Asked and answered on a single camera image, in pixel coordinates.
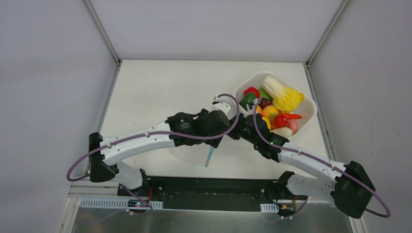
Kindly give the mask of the clear zip top bag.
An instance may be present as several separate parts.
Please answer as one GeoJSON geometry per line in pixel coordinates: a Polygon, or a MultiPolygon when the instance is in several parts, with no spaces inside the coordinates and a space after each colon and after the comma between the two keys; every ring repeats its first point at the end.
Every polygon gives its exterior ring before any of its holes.
{"type": "Polygon", "coordinates": [[[169,153],[192,165],[209,167],[211,157],[215,152],[215,148],[206,144],[194,146],[179,146],[169,149],[169,153]]]}

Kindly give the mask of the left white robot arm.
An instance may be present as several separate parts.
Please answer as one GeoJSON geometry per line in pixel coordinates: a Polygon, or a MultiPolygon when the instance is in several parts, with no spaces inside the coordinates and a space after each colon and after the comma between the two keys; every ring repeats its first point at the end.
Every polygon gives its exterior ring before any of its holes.
{"type": "Polygon", "coordinates": [[[179,112],[148,129],[118,137],[89,135],[89,178],[91,182],[116,181],[136,196],[147,193],[148,183],[142,171],[124,159],[157,149],[208,144],[218,147],[223,135],[236,125],[239,112],[224,104],[222,108],[202,109],[197,114],[179,112]]]}

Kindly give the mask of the red apple toy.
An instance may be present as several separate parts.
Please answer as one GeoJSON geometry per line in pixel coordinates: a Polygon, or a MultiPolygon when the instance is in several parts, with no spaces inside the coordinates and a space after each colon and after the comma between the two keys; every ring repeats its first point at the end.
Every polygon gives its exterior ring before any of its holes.
{"type": "Polygon", "coordinates": [[[255,87],[249,87],[249,88],[245,89],[244,92],[243,92],[243,96],[246,96],[250,93],[254,94],[256,99],[258,99],[260,97],[260,93],[259,93],[258,89],[256,89],[255,87]]]}

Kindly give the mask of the dark green avocado toy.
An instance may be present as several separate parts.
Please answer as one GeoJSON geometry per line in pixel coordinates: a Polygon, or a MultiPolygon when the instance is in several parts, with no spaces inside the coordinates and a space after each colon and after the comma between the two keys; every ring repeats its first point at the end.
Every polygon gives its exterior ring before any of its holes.
{"type": "Polygon", "coordinates": [[[256,99],[256,95],[254,92],[248,92],[246,93],[241,101],[240,105],[245,111],[249,111],[251,107],[254,105],[254,100],[256,99]]]}

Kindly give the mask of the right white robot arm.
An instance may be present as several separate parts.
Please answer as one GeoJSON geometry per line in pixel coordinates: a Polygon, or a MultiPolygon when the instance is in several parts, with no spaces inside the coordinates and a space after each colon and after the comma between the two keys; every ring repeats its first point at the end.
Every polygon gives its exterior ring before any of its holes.
{"type": "Polygon", "coordinates": [[[308,174],[304,177],[285,171],[277,181],[276,194],[282,199],[292,195],[310,196],[333,203],[342,213],[359,219],[368,211],[376,189],[363,166],[311,155],[285,137],[270,132],[260,115],[230,119],[235,127],[229,136],[250,142],[263,157],[296,167],[308,174]]]}

